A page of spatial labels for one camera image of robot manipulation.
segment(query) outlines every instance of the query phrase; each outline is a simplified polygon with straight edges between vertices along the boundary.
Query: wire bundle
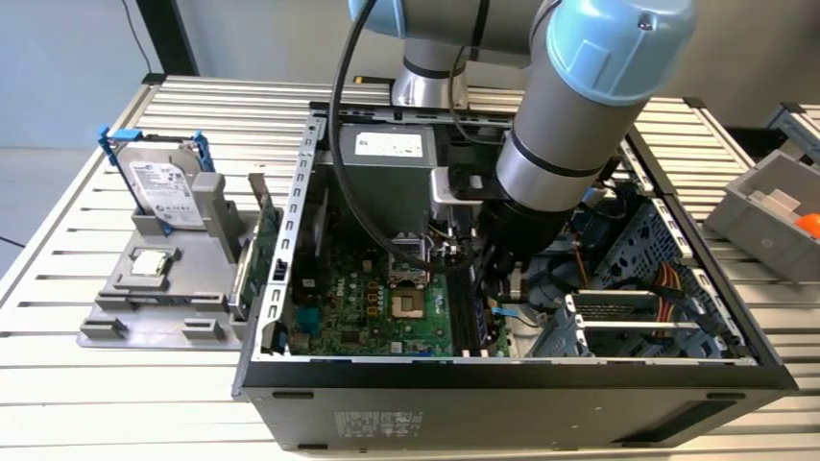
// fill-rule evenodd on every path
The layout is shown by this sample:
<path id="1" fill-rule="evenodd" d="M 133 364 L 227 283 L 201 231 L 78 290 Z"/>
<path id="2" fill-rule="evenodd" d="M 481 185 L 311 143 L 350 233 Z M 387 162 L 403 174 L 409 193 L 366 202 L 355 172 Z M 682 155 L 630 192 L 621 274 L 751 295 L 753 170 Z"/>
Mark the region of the wire bundle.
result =
<path id="1" fill-rule="evenodd" d="M 655 286 L 663 286 L 666 288 L 673 288 L 678 291 L 682 289 L 681 285 L 681 275 L 678 271 L 674 269 L 673 265 L 669 262 L 662 262 L 658 276 L 654 281 Z M 673 320 L 673 314 L 675 311 L 675 305 L 671 301 L 665 299 L 663 297 L 658 298 L 658 322 L 670 322 Z M 657 336 L 667 336 L 666 331 L 655 331 Z"/>

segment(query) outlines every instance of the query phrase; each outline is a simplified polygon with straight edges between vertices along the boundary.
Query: metal slotted tabletop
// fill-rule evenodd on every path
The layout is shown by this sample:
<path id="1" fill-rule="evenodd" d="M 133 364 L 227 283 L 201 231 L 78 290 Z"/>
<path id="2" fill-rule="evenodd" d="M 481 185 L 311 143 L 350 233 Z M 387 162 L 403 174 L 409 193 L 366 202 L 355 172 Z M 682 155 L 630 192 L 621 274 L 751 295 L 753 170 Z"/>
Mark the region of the metal slotted tabletop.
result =
<path id="1" fill-rule="evenodd" d="M 117 127 L 190 135 L 214 145 L 227 195 L 254 207 L 250 172 L 287 200 L 309 101 L 327 85 L 170 77 L 143 85 Z M 474 89 L 475 109 L 515 111 L 522 92 Z M 355 85 L 350 103 L 387 104 L 386 85 Z M 702 221 L 722 187 L 750 161 L 707 110 L 657 98 L 638 128 Z M 279 452 L 267 427 L 230 391 L 238 352 L 89 350 L 75 335 L 133 230 L 133 200 L 98 149 L 0 282 L 0 459 L 226 459 Z M 707 234 L 802 394 L 739 418 L 677 449 L 617 451 L 330 453 L 351 459 L 820 458 L 820 286 L 785 284 L 731 244 Z"/>

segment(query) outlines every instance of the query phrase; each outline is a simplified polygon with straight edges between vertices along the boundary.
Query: metal case frame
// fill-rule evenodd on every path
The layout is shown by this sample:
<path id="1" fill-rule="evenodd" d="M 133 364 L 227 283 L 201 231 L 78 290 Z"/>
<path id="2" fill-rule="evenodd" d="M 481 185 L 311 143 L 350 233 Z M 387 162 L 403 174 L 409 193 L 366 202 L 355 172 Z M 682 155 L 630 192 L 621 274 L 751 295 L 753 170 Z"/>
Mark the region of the metal case frame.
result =
<path id="1" fill-rule="evenodd" d="M 663 202 L 678 223 L 757 364 L 699 366 L 694 359 L 649 366 L 594 357 L 275 359 L 287 335 L 279 320 L 293 315 L 286 305 L 293 260 L 279 250 L 297 241 L 326 108 L 313 104 L 271 280 L 250 319 L 254 336 L 235 381 L 235 396 L 251 399 L 285 449 L 670 447 L 798 390 L 635 128 L 625 146 L 641 182 L 651 182 L 645 192 Z M 394 123 L 451 123 L 445 111 L 430 109 L 349 107 L 345 119 L 373 123 L 383 111 Z M 485 113 L 463 121 L 507 127 L 511 117 Z"/>

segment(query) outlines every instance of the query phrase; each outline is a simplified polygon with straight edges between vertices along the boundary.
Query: circuit board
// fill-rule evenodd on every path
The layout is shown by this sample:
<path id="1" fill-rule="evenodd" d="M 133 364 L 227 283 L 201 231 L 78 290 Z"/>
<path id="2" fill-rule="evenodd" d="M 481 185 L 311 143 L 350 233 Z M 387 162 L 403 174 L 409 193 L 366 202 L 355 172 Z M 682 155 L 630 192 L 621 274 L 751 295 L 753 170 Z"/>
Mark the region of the circuit board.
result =
<path id="1" fill-rule="evenodd" d="M 453 356 L 445 276 L 425 289 L 391 288 L 386 262 L 350 255 L 335 261 L 321 305 L 301 306 L 311 315 L 318 310 L 318 319 L 298 320 L 293 353 Z"/>

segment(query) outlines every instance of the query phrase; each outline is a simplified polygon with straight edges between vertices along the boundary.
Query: small chip component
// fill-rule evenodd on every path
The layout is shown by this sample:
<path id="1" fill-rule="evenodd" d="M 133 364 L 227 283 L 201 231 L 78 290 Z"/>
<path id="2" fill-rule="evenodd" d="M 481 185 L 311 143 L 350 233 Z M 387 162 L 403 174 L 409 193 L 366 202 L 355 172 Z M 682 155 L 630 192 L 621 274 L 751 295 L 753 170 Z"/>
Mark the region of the small chip component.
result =
<path id="1" fill-rule="evenodd" d="M 291 344 L 301 351 L 307 350 L 311 347 L 311 335 L 303 332 L 294 333 Z"/>
<path id="2" fill-rule="evenodd" d="M 343 343 L 358 343 L 359 342 L 359 330 L 343 330 Z"/>
<path id="3" fill-rule="evenodd" d="M 159 277 L 166 272 L 170 262 L 171 258 L 167 252 L 142 250 L 131 265 L 131 275 Z"/>
<path id="4" fill-rule="evenodd" d="M 399 319 L 425 318 L 425 291 L 401 289 L 391 292 L 391 315 Z"/>

